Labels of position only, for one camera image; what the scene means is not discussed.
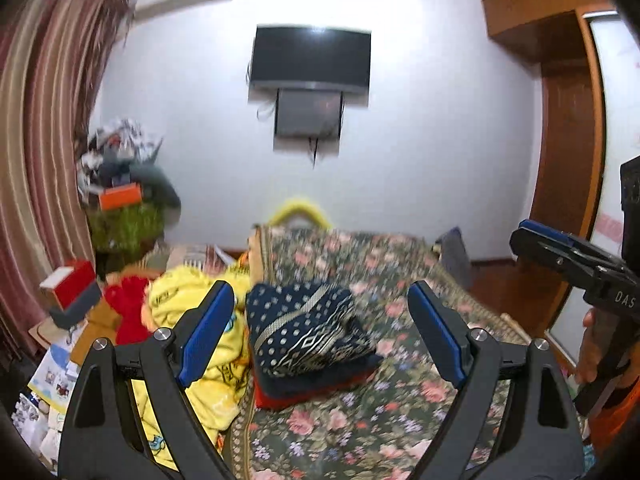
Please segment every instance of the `human hand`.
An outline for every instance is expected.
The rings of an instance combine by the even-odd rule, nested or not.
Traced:
[[[602,359],[602,350],[593,340],[593,325],[595,323],[595,309],[590,309],[582,320],[585,327],[580,345],[580,357],[575,367],[575,381],[578,384],[591,383],[598,375],[598,364]],[[617,388],[628,388],[640,376],[640,341],[636,342],[629,352],[629,368],[622,374]]]

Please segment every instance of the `orange clothing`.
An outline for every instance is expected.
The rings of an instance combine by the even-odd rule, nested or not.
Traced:
[[[640,381],[619,405],[602,410],[597,416],[589,419],[591,443],[596,455],[602,455],[602,452],[611,444],[638,400],[640,400]]]

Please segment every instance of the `blue gripper pad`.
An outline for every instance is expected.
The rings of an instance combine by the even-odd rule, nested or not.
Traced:
[[[235,305],[234,290],[227,282],[213,284],[197,308],[201,315],[182,350],[182,368],[178,382],[183,388],[202,377],[220,337],[231,320]]]
[[[445,307],[425,282],[409,287],[407,302],[438,373],[461,388],[473,365],[466,323],[455,310]]]
[[[560,242],[564,245],[568,245],[569,247],[572,247],[574,244],[574,241],[571,240],[571,238],[569,238],[562,231],[553,229],[552,227],[541,224],[540,222],[536,222],[535,220],[523,220],[522,222],[520,222],[520,225],[518,225],[518,227],[523,227],[525,229],[528,229],[529,231],[533,231],[540,235],[546,236],[547,238],[551,238],[552,240]]]

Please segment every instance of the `red folded garment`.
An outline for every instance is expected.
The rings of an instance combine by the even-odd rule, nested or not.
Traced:
[[[140,310],[149,281],[139,276],[127,276],[119,285],[109,285],[104,289],[104,299],[122,316],[116,332],[116,345],[140,343],[151,334],[140,321]]]
[[[308,392],[306,394],[300,394],[295,397],[287,397],[287,399],[272,399],[268,397],[261,389],[260,384],[258,384],[258,379],[256,374],[254,374],[254,397],[255,397],[255,406],[256,408],[261,408],[263,410],[284,410],[284,408],[288,408],[289,406],[293,406],[294,404],[299,404],[300,402],[306,402],[307,400],[314,399],[315,397],[321,397],[326,394],[330,394],[335,390],[345,390],[347,388],[351,388],[353,386],[357,386],[358,384],[365,383],[370,375],[375,372],[376,369],[368,370],[367,372],[357,375],[349,381],[346,381],[341,384],[334,384],[328,388],[323,388],[321,390],[315,392]]]

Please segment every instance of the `stack of folded clothes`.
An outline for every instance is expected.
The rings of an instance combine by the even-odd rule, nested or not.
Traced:
[[[382,358],[348,289],[256,285],[246,298],[258,408],[279,410],[365,381]]]

